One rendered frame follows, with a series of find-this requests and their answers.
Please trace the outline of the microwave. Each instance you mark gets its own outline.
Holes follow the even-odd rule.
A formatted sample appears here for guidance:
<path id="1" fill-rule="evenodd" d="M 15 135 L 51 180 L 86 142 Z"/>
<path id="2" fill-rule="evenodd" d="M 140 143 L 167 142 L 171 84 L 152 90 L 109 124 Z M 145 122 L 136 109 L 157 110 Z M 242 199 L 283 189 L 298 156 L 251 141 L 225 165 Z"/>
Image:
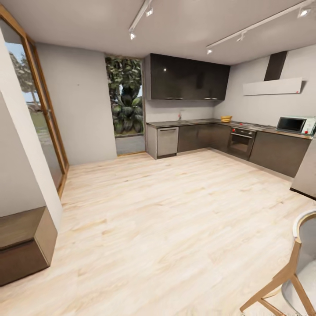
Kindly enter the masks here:
<path id="1" fill-rule="evenodd" d="M 316 117 L 294 115 L 280 116 L 279 122 L 275 129 L 289 133 L 306 133 L 308 135 L 315 135 Z"/>

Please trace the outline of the popcorn bag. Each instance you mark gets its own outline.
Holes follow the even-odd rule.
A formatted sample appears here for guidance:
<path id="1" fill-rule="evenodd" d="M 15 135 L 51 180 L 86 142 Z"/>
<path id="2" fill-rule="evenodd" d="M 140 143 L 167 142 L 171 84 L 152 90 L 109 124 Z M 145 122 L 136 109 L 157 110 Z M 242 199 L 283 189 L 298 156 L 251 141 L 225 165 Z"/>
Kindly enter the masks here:
<path id="1" fill-rule="evenodd" d="M 221 117 L 221 122 L 231 122 L 232 116 L 222 116 Z"/>

